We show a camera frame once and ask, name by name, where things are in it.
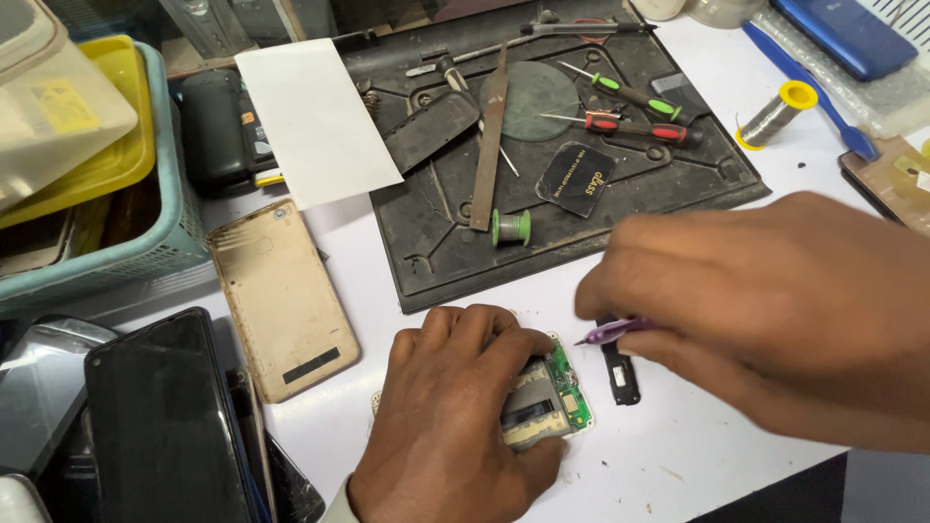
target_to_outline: purple tool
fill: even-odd
[[[605,345],[610,342],[615,342],[620,336],[623,336],[627,332],[633,332],[634,330],[651,330],[657,328],[658,327],[656,324],[653,323],[649,318],[637,317],[631,319],[621,319],[619,321],[605,323],[601,327],[592,330],[587,335],[585,335],[584,340],[575,343],[575,345],[583,345],[585,343],[588,345]]]

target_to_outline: yellow solder spool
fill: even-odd
[[[778,90],[778,96],[748,124],[737,129],[737,143],[750,151],[761,151],[769,140],[795,116],[817,105],[817,92],[805,82],[790,80]]]

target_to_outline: bubble wrap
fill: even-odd
[[[801,63],[873,137],[891,138],[930,125],[930,71],[917,61],[885,78],[858,82],[791,22],[766,7],[752,23]]]

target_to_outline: green circuit board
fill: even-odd
[[[572,425],[572,432],[594,425],[591,410],[588,408],[588,402],[585,400],[581,387],[578,385],[578,376],[572,369],[572,364],[568,361],[568,355],[562,345],[562,340],[554,332],[549,332],[549,336],[555,340],[555,349],[552,350],[551,358],[546,358],[546,367],[549,368],[552,384],[562,398],[562,405],[565,412],[568,413],[568,419]]]

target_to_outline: green-handled screwdriver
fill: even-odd
[[[610,76],[604,76],[603,74],[591,74],[587,71],[583,71],[578,67],[570,63],[565,63],[561,60],[557,60],[559,65],[567,67],[572,71],[583,74],[591,79],[591,84],[595,87],[601,89],[604,92],[608,92],[615,96],[622,96],[623,98],[632,101],[636,105],[643,107],[649,113],[658,116],[666,121],[672,122],[675,125],[688,127],[691,125],[691,122],[694,121],[695,115],[689,113],[682,109],[680,105],[676,105],[670,101],[663,100],[661,98],[653,98],[644,93],[637,91],[631,87],[624,86],[619,83],[619,81],[611,78]]]

